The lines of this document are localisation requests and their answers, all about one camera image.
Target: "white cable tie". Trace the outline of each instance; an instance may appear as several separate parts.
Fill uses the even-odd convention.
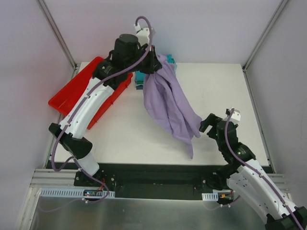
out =
[[[135,29],[135,32],[138,33],[141,30],[140,24],[139,23],[137,25],[134,24],[134,29]]]
[[[68,121],[65,123],[65,125],[64,126],[67,126],[67,127],[69,127],[69,126],[71,126],[71,123],[69,123]]]

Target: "purple cloth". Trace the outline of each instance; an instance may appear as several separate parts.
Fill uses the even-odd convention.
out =
[[[160,127],[187,144],[189,155],[193,158],[191,139],[201,136],[201,118],[186,99],[173,71],[174,64],[168,63],[166,56],[157,57],[162,68],[144,78],[144,106]]]

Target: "teal object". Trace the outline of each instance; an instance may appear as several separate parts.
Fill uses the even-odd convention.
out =
[[[176,64],[175,60],[173,59],[172,55],[168,54],[168,55],[166,55],[166,58],[167,58],[168,63],[174,64],[174,72],[176,73],[177,64]],[[146,76],[145,73],[141,73],[139,71],[135,72],[135,84],[136,84],[137,89],[142,89],[142,87],[139,87],[139,86],[143,86],[145,76]]]

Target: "lavender fabric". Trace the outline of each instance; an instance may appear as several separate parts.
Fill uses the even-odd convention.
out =
[[[144,106],[160,127],[187,144],[189,155],[193,158],[191,139],[201,136],[201,118],[194,113],[185,97],[173,71],[174,64],[168,63],[166,56],[157,57],[162,68],[144,78]]]

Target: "metal frame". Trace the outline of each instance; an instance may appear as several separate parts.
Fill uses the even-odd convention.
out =
[[[250,56],[248,57],[245,65],[243,66],[243,72],[244,72],[244,76],[246,79],[246,83],[247,83],[247,88],[251,97],[251,101],[253,104],[253,108],[254,108],[254,112],[256,115],[256,119],[257,119],[257,123],[260,129],[260,133],[261,133],[261,138],[266,150],[267,155],[269,156],[269,152],[268,152],[268,148],[267,148],[267,144],[266,144],[266,140],[263,136],[263,131],[261,128],[261,123],[259,120],[259,116],[258,116],[258,111],[257,111],[257,106],[248,82],[248,78],[246,75],[246,70],[247,68],[250,66],[251,62],[253,61],[256,53],[258,52],[258,50],[260,49],[261,45],[263,44],[265,38],[267,37],[267,35],[269,34],[269,32],[271,31],[272,27],[274,26],[274,24],[276,23],[277,19],[279,18],[279,16],[281,15],[281,13],[285,10],[285,7],[287,6],[288,2],[290,0],[282,0],[278,6],[278,8],[276,9],[276,11],[274,12],[273,16],[271,17],[268,25],[266,26],[265,30],[263,31],[263,33],[261,34],[259,40],[257,41],[255,47],[253,48]],[[66,58],[68,59],[68,61],[70,62],[70,64],[72,65],[72,67],[74,68],[74,72],[73,72],[73,76],[72,78],[78,73],[77,71],[77,64],[73,59],[73,56],[71,55],[71,52],[69,51],[65,40],[63,39],[51,13],[50,10],[48,9],[46,3],[44,0],[36,0],[37,4],[39,5],[40,9],[42,10],[48,24],[50,25],[50,28],[54,34],[54,36],[56,37],[60,47],[62,48]],[[49,156],[50,156],[50,150],[52,145],[54,144],[54,141],[51,140],[50,141],[50,148],[48,149],[48,157],[45,161],[45,165],[44,168],[46,168],[48,160],[49,160]],[[61,172],[54,172],[53,170],[50,169],[36,169],[25,199],[25,203],[23,206],[23,210],[22,213],[19,217],[18,220],[18,225],[17,225],[17,229],[21,229],[21,230],[28,230],[31,227],[31,223],[33,220],[33,216],[35,213],[35,209],[36,209],[36,205],[40,196],[40,193],[42,191],[43,188],[83,188],[83,189],[87,189],[89,187],[75,187],[73,185],[74,183],[74,179],[75,179],[75,174],[76,174],[77,170],[62,170]],[[268,176],[273,180],[273,182],[277,185],[277,187],[284,192],[285,194],[288,195],[289,199],[291,199],[291,195],[290,195],[290,191],[288,188],[288,185],[285,181],[285,177],[282,174],[268,174]]]
[[[79,73],[79,69],[80,69],[80,64],[77,64],[77,66],[73,70],[73,73],[71,75],[71,79],[73,79]],[[59,116],[57,118],[57,124],[62,119],[63,119],[63,115],[59,113]],[[53,147],[55,141],[56,140],[54,139],[53,135],[50,133],[49,139],[48,139],[48,145],[47,145],[46,152],[45,152],[45,158],[44,158],[45,160],[44,160],[44,164],[43,164],[44,168],[46,168],[48,161],[51,160],[52,147]]]
[[[60,47],[62,48],[67,60],[70,62],[71,66],[73,68],[76,68],[77,64],[74,61],[74,59],[71,55],[71,52],[69,51],[69,49],[66,45],[66,42],[65,42],[62,34],[60,33],[59,28],[58,28],[57,24],[55,23],[48,6],[45,3],[45,0],[36,0],[36,2],[38,4],[38,6],[40,7],[40,9],[42,10],[43,15],[46,18],[48,24],[50,25],[50,28],[51,28],[55,38],[57,39]]]
[[[260,38],[258,39],[255,47],[253,48],[251,54],[249,55],[245,65],[243,66],[243,71],[246,72],[246,70],[248,69],[248,67],[250,66],[251,62],[253,61],[255,55],[257,54],[257,52],[259,51],[259,49],[261,48],[263,42],[265,41],[266,37],[268,36],[268,34],[270,33],[272,27],[275,25],[275,23],[277,22],[278,18],[280,17],[280,15],[282,14],[282,12],[285,10],[287,4],[290,2],[291,0],[282,0],[276,11],[274,12],[273,16],[271,17],[269,23],[267,24],[267,26],[265,27],[264,31],[262,32]]]

